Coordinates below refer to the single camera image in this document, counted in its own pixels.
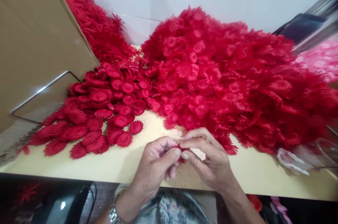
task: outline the metal bar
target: metal bar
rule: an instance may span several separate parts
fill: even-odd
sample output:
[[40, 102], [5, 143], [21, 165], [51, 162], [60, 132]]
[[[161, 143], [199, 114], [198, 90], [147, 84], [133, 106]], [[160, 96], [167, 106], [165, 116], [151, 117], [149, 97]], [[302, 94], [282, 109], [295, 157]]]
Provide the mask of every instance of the metal bar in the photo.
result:
[[338, 10], [338, 0], [318, 0], [305, 13], [329, 18], [336, 10]]
[[338, 133], [335, 131], [335, 130], [333, 130], [330, 126], [326, 126], [330, 131], [332, 131], [337, 137], [338, 137]]
[[32, 95], [31, 97], [29, 97], [26, 101], [24, 101], [22, 104], [20, 104], [18, 107], [16, 107], [12, 112], [11, 112], [11, 116], [16, 118], [16, 119], [20, 119], [23, 121], [27, 121], [30, 123], [35, 123], [35, 124], [40, 124], [41, 122], [37, 122], [34, 120], [30, 120], [28, 118], [23, 118], [23, 117], [19, 117], [17, 115], [15, 115], [15, 112], [17, 112], [22, 106], [24, 106], [26, 103], [28, 103], [30, 100], [32, 100], [34, 97], [36, 97], [40, 92], [42, 92], [44, 89], [46, 89], [47, 87], [51, 86], [52, 84], [54, 84], [56, 81], [58, 81], [62, 76], [66, 75], [66, 74], [70, 74], [72, 75], [78, 82], [81, 82], [81, 80], [71, 71], [65, 71], [64, 73], [62, 73], [61, 75], [57, 76], [52, 82], [48, 83], [46, 86], [44, 86], [43, 88], [41, 88], [38, 92], [36, 92], [34, 95]]
[[335, 20], [329, 26], [322, 29], [317, 34], [315, 34], [313, 37], [311, 37], [308, 41], [298, 46], [297, 49], [293, 51], [294, 55], [298, 55], [299, 53], [303, 51], [311, 50], [312, 48], [321, 44], [323, 41], [330, 38], [336, 33], [338, 33], [338, 20]]

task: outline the white plastic bag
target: white plastic bag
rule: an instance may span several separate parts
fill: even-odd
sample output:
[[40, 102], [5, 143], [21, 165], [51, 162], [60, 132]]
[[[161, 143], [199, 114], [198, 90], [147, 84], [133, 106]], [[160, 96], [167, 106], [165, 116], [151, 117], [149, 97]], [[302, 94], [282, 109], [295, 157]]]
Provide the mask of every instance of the white plastic bag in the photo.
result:
[[278, 149], [277, 158], [283, 166], [290, 169], [296, 175], [299, 175], [300, 173], [309, 175], [307, 170], [313, 168], [312, 165], [306, 163], [302, 159], [299, 159], [295, 154], [283, 148]]

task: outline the table surface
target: table surface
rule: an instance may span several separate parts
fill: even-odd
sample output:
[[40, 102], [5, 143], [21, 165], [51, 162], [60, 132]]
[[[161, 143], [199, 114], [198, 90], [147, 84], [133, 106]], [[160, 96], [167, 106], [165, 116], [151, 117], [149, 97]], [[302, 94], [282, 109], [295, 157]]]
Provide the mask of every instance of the table surface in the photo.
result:
[[[0, 167], [0, 172], [130, 183], [148, 142], [164, 135], [179, 138], [182, 133], [179, 129], [165, 129], [163, 118], [150, 111], [145, 111], [137, 120], [143, 122], [144, 128], [134, 136], [128, 148], [113, 146], [102, 155], [87, 154], [73, 160], [69, 157], [73, 144], [68, 144], [62, 152], [51, 157], [44, 156], [44, 146], [30, 146], [29, 155], [22, 152], [14, 161]], [[231, 168], [245, 193], [338, 201], [338, 179], [332, 173], [311, 170], [309, 176], [294, 175], [281, 166], [277, 158], [259, 153], [254, 148], [243, 148], [233, 135], [231, 140], [239, 148], [236, 156], [229, 157]], [[198, 150], [196, 153], [203, 158], [203, 153]], [[188, 163], [180, 164], [175, 180], [163, 181], [161, 186], [210, 190]]]

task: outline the person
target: person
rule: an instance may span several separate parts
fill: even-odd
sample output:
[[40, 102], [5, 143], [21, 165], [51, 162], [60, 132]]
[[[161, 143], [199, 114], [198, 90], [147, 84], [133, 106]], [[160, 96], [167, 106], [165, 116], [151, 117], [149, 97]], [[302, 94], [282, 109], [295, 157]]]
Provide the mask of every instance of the person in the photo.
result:
[[232, 223], [265, 223], [236, 180], [224, 148], [211, 133], [206, 128], [198, 128], [187, 132], [183, 140], [181, 148], [200, 149], [206, 159], [201, 160], [190, 150], [181, 153], [179, 148], [173, 148], [176, 142], [168, 136], [149, 142], [132, 183], [115, 196], [114, 204], [108, 206], [95, 223], [111, 223], [110, 211], [116, 214], [112, 223], [210, 223], [184, 190], [176, 189], [169, 194], [166, 194], [169, 188], [159, 191], [163, 179], [175, 178], [180, 157], [222, 196]]

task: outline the finger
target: finger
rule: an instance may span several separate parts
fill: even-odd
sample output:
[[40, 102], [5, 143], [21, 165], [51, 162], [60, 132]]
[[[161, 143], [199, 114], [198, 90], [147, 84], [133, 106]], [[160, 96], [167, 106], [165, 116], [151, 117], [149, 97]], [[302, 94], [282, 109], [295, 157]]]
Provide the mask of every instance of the finger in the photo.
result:
[[209, 158], [213, 158], [217, 154], [217, 150], [209, 142], [202, 138], [192, 138], [180, 144], [182, 148], [198, 148]]
[[156, 165], [159, 166], [161, 170], [167, 170], [171, 165], [179, 160], [181, 156], [181, 150], [179, 148], [171, 148], [166, 152], [162, 157], [157, 159]]
[[176, 142], [168, 136], [158, 138], [147, 144], [148, 147], [156, 149], [159, 153], [164, 151], [166, 148], [170, 149], [175, 145], [177, 145]]
[[208, 169], [208, 166], [192, 151], [186, 150], [183, 151], [181, 157], [189, 162], [191, 166], [197, 171], [199, 176], [202, 176], [202, 174], [206, 174], [206, 170]]
[[172, 165], [168, 170], [169, 177], [174, 179], [176, 177], [176, 166]]
[[164, 177], [164, 179], [165, 179], [165, 180], [167, 180], [167, 181], [169, 181], [169, 179], [170, 179], [170, 176], [169, 176], [169, 173], [168, 173], [168, 172], [166, 172], [166, 173], [165, 173], [165, 177]]
[[202, 138], [210, 142], [215, 147], [219, 149], [222, 148], [222, 145], [215, 139], [214, 136], [212, 136], [212, 134], [205, 127], [200, 127], [200, 128], [191, 130], [183, 137], [184, 140], [192, 139], [192, 138]]

